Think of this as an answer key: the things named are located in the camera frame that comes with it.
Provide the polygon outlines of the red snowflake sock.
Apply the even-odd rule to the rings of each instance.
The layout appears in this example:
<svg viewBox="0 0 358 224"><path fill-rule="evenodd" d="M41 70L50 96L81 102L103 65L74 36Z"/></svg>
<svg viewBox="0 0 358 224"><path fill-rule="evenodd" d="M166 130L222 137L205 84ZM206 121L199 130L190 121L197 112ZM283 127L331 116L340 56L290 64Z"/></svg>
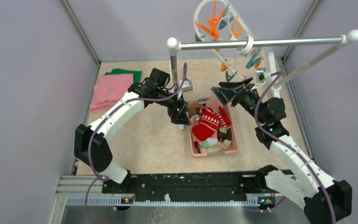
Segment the red snowflake sock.
<svg viewBox="0 0 358 224"><path fill-rule="evenodd" d="M193 135L199 141L205 141L221 127L220 118L210 107L201 109L201 115L192 127Z"/></svg>
<svg viewBox="0 0 358 224"><path fill-rule="evenodd" d="M220 120L220 127L230 127L232 125L229 115L222 106L219 106L218 118Z"/></svg>

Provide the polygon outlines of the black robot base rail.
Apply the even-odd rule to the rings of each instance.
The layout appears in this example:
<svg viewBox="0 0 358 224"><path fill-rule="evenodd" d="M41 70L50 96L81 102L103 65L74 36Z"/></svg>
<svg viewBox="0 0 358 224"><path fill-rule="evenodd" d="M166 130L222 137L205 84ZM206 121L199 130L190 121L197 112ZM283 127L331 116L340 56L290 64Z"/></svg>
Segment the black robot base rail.
<svg viewBox="0 0 358 224"><path fill-rule="evenodd" d="M103 183L102 193L128 205L240 206L268 211L279 205L277 193L262 186L255 171L138 174L119 184Z"/></svg>

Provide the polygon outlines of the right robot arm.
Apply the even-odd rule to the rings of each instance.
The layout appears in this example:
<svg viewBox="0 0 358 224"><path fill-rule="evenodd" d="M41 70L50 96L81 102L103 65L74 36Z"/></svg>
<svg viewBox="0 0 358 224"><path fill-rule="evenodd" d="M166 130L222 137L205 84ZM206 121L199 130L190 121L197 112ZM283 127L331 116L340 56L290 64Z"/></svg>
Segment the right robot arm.
<svg viewBox="0 0 358 224"><path fill-rule="evenodd" d="M265 166L255 179L258 191L279 192L301 208L312 224L334 224L351 215L351 185L324 172L295 143L281 122L286 118L282 98L263 100L267 92L258 95L249 88L249 81L220 82L211 91L223 105L240 105L255 119L257 139L295 176L291 178L271 165Z"/></svg>

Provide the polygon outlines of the pink sock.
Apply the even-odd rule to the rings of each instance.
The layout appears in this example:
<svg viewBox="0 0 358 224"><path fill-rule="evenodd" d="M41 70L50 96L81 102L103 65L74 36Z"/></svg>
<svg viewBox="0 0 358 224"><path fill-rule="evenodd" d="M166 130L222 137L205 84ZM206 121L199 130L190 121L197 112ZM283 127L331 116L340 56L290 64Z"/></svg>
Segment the pink sock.
<svg viewBox="0 0 358 224"><path fill-rule="evenodd" d="M209 137L206 140L199 142L199 145L203 148L209 148L217 145L218 142L219 142L218 138Z"/></svg>
<svg viewBox="0 0 358 224"><path fill-rule="evenodd" d="M219 101L217 96L214 93L211 93L208 100L205 103L205 107L213 110L215 109L218 110L220 106L221 106L221 102Z"/></svg>

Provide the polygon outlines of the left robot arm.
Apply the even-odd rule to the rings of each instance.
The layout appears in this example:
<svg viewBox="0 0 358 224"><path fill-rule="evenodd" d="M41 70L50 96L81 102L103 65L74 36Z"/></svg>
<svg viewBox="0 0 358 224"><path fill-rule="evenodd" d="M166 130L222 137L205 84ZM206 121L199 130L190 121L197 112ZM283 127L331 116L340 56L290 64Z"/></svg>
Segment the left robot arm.
<svg viewBox="0 0 358 224"><path fill-rule="evenodd" d="M134 115L152 103L167 108L171 123L190 125L187 102L178 87L170 93L165 87L170 75L152 69L142 82L133 83L123 97L103 116L89 125L80 124L75 130L74 156L88 165L100 181L112 180L120 193L131 187L130 172L113 160L108 140Z"/></svg>

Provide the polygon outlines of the cream brown striped sock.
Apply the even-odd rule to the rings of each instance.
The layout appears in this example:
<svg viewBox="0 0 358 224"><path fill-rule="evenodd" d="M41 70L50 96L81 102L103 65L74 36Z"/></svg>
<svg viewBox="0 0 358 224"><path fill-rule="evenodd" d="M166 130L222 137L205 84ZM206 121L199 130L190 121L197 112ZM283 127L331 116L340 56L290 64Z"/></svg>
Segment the cream brown striped sock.
<svg viewBox="0 0 358 224"><path fill-rule="evenodd" d="M221 127L219 128L217 132L217 138L219 142L224 142L226 140L232 141L233 134L232 134L232 128L231 127Z"/></svg>

